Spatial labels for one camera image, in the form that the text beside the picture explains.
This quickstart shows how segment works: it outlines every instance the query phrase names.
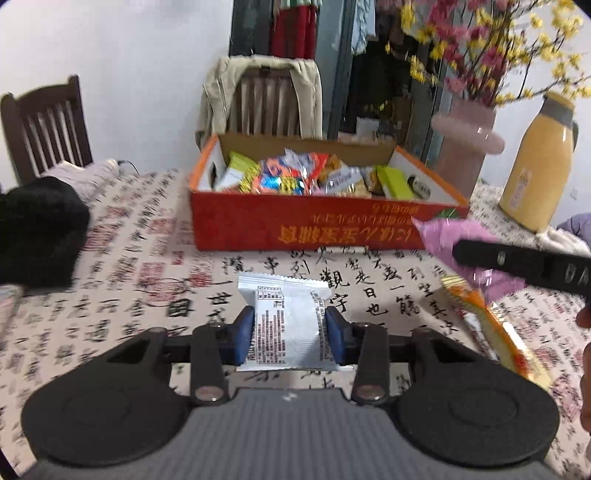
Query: dark brown chair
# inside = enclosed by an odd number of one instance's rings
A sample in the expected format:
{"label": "dark brown chair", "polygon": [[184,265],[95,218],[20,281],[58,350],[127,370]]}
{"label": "dark brown chair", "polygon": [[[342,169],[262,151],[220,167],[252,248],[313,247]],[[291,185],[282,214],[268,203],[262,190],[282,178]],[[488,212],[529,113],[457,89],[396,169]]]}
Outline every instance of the dark brown chair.
{"label": "dark brown chair", "polygon": [[300,136],[300,112],[289,69],[249,68],[236,88],[226,129],[248,135]]}
{"label": "dark brown chair", "polygon": [[7,93],[0,114],[21,185],[64,160],[79,167],[92,162],[78,75],[65,85],[48,85],[18,98]]}

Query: purple cloth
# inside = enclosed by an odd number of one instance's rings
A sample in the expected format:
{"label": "purple cloth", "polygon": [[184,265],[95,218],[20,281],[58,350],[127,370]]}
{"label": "purple cloth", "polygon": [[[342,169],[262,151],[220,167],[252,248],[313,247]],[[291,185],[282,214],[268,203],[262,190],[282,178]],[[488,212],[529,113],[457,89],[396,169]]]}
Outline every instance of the purple cloth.
{"label": "purple cloth", "polygon": [[591,213],[580,213],[561,223],[558,228],[584,240],[591,247]]}
{"label": "purple cloth", "polygon": [[486,304],[525,288],[525,280],[522,278],[511,277],[498,270],[463,267],[456,263],[452,249],[462,238],[498,243],[497,238],[478,220],[435,218],[421,222],[413,218],[413,223],[421,235],[425,250],[454,269],[473,288],[479,288]]}

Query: silver screw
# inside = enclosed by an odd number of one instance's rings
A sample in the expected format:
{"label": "silver screw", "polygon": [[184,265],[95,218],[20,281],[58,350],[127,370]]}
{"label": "silver screw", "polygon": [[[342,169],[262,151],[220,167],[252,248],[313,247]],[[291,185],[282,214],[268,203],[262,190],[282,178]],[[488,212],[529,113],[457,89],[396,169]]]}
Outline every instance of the silver screw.
{"label": "silver screw", "polygon": [[201,401],[218,401],[223,397],[223,390],[213,385],[206,385],[195,390],[195,398]]}
{"label": "silver screw", "polygon": [[386,392],[379,385],[361,385],[355,390],[357,396],[363,400],[380,400]]}

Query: pink vase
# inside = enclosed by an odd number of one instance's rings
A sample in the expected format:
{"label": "pink vase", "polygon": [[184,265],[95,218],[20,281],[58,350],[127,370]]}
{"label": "pink vase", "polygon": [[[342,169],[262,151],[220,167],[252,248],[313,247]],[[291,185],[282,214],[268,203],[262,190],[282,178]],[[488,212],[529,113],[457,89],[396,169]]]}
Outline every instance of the pink vase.
{"label": "pink vase", "polygon": [[437,114],[433,129],[443,135],[435,172],[469,199],[487,154],[498,155],[504,140],[492,131],[496,112],[471,100],[452,99],[448,115]]}

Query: table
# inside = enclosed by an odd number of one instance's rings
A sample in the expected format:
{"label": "table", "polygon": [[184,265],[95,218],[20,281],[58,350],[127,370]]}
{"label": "table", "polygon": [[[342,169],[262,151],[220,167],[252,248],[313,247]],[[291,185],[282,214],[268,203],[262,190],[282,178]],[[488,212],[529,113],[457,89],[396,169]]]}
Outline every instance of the table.
{"label": "table", "polygon": [[[506,241],[532,244],[531,234],[496,207],[500,190],[479,184],[472,216]],[[319,278],[330,303],[349,321],[377,322],[408,335],[420,325],[475,347],[439,278],[448,272],[424,251],[198,252],[193,245],[185,175],[171,170],[111,181],[92,203],[92,223],[72,288],[23,299],[0,352],[0,445],[17,472],[33,462],[20,427],[24,401],[39,386],[152,327],[186,335],[206,322],[231,322],[245,305],[239,272]],[[589,335],[574,323],[577,297],[527,288],[501,301],[530,348],[550,369],[561,413],[548,464],[567,478],[588,475],[589,440],[578,420],[582,352]],[[189,368],[175,365],[171,385],[188,393]],[[229,373],[231,389],[342,388],[354,372]],[[393,394],[408,388],[405,365],[392,365]]]}

